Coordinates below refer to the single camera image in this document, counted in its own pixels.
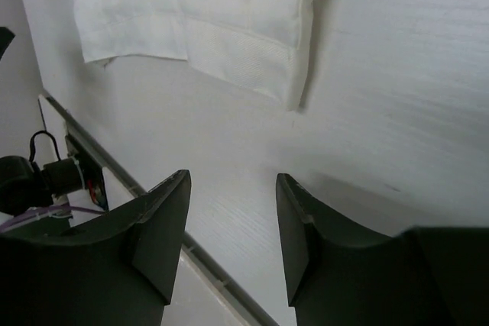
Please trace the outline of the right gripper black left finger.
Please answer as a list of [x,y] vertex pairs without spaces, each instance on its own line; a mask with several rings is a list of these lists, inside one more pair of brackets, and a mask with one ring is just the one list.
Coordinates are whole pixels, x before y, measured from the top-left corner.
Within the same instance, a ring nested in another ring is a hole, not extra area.
[[64,237],[101,241],[120,236],[120,257],[162,298],[171,302],[186,227],[190,172],[181,169],[149,192],[64,231]]

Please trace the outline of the white skirt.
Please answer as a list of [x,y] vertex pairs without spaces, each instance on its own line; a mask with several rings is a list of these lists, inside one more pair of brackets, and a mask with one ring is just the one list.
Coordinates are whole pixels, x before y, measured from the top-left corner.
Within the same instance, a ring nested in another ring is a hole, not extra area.
[[298,107],[314,0],[73,0],[86,63],[121,56],[192,68]]

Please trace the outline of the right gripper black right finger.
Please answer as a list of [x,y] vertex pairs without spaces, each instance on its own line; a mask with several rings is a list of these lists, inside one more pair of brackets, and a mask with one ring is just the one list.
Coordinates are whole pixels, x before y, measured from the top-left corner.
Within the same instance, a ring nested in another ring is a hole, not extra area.
[[387,307],[401,303],[395,243],[307,192],[276,181],[287,298],[292,307]]

